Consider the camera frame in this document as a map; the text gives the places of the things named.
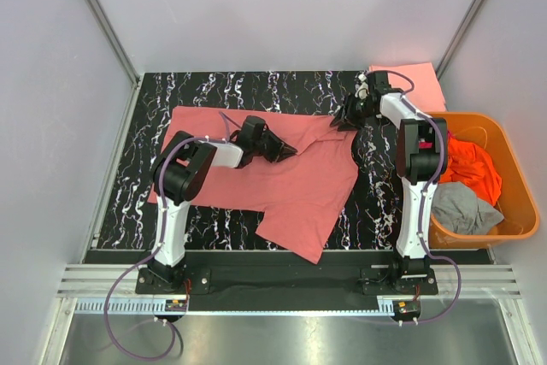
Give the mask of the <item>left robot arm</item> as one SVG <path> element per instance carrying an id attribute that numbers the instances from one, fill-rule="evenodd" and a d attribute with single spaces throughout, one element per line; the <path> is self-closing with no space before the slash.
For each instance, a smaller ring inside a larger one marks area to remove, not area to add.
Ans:
<path id="1" fill-rule="evenodd" d="M 139 270 L 140 285 L 170 292 L 190 285 L 185 277 L 186 221 L 191 202 L 202 190 L 211 168 L 244 168 L 256 157 L 277 163 L 298 153 L 261 117 L 249 115 L 242 125 L 225 114 L 221 118 L 223 137 L 177 132 L 152 166 L 156 239 L 146 267 Z"/>

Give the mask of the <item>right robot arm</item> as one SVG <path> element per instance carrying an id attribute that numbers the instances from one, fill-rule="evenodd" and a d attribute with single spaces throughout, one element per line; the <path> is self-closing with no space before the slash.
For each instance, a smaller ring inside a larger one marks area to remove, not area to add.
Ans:
<path id="1" fill-rule="evenodd" d="M 415 89 L 408 76 L 393 70 L 373 70 L 359 76 L 356 91 L 348 94 L 331 126 L 353 131 L 366 120 L 387 120 L 397 128 L 396 172 L 403 186 L 400 232 L 388 268 L 368 274 L 363 292 L 413 297 L 438 293 L 428 245 L 432 200 L 447 167 L 447 123 L 425 114 L 407 95 Z"/>

